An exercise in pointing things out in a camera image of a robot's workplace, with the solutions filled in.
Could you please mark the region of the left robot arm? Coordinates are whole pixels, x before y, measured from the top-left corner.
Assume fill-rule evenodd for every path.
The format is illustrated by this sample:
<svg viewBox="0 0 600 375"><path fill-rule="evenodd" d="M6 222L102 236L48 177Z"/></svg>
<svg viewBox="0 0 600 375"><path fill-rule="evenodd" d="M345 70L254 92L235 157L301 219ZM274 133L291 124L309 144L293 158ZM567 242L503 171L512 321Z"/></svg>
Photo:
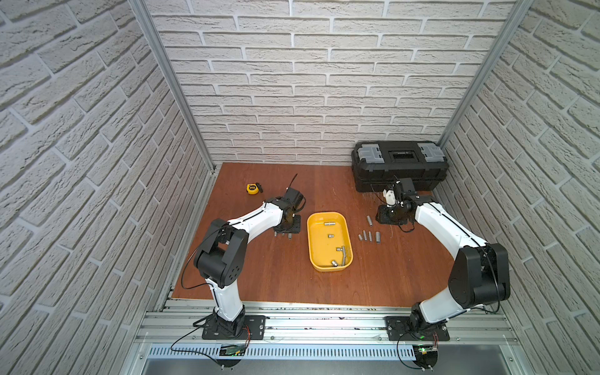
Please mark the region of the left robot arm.
<svg viewBox="0 0 600 375"><path fill-rule="evenodd" d="M272 229L277 234L298 234L304 195L289 187L284 195L267 199L257 209L231 220L214 220L195 250L193 264L211 286L216 313L224 322L244 315L237 279L242 273L249 243Z"/></svg>

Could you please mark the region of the yellow plastic storage box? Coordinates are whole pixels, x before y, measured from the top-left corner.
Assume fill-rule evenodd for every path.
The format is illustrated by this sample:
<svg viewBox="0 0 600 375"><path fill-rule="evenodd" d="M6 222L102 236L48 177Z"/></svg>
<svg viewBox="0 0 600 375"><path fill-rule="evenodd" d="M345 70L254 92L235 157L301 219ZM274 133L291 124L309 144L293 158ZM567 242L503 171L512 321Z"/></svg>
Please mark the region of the yellow plastic storage box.
<svg viewBox="0 0 600 375"><path fill-rule="evenodd" d="M326 227L324 223L335 223ZM321 273L338 272L347 269L354 259L353 247L345 217L339 212L315 212L307 220L309 259L313 268ZM345 246L346 264L342 266L342 252Z"/></svg>

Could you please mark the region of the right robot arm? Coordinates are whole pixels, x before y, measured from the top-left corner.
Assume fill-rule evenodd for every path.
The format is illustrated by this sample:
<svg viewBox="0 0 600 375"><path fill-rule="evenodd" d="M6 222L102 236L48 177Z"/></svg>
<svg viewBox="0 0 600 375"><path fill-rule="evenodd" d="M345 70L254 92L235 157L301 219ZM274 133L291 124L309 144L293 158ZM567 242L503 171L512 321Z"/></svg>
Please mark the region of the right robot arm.
<svg viewBox="0 0 600 375"><path fill-rule="evenodd" d="M473 309L499 312L501 303L511 295L509 254L504 246L464 227L441 203L417 192L409 178L386 187L383 202L377 210L378 223L399 228L418 223L436 237L454 261L448 286L412 308L409 329L424 331Z"/></svg>

